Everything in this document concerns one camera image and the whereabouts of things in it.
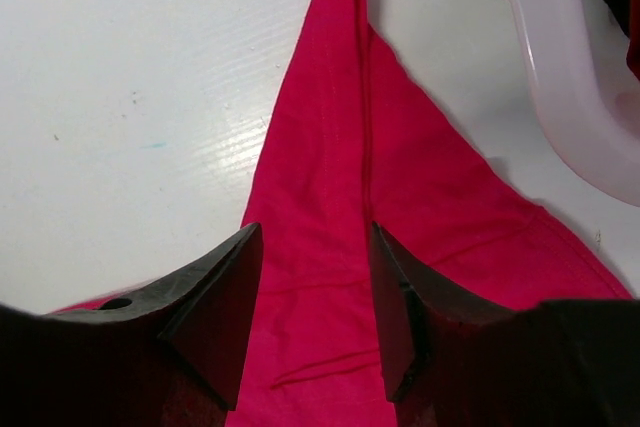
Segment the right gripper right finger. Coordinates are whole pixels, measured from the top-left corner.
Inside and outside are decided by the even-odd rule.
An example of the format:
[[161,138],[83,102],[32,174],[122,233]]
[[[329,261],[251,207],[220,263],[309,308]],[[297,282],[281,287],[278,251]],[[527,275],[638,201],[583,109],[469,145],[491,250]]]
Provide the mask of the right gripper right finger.
[[514,311],[423,264],[380,225],[369,266],[386,399],[401,426],[635,426],[639,304]]

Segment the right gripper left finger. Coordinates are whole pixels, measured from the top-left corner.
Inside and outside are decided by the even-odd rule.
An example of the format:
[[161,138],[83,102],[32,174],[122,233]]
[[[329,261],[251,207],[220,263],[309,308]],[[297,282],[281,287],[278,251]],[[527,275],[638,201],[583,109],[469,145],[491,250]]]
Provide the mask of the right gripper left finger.
[[252,223],[95,309],[1,310],[5,426],[221,426],[238,404],[261,277]]

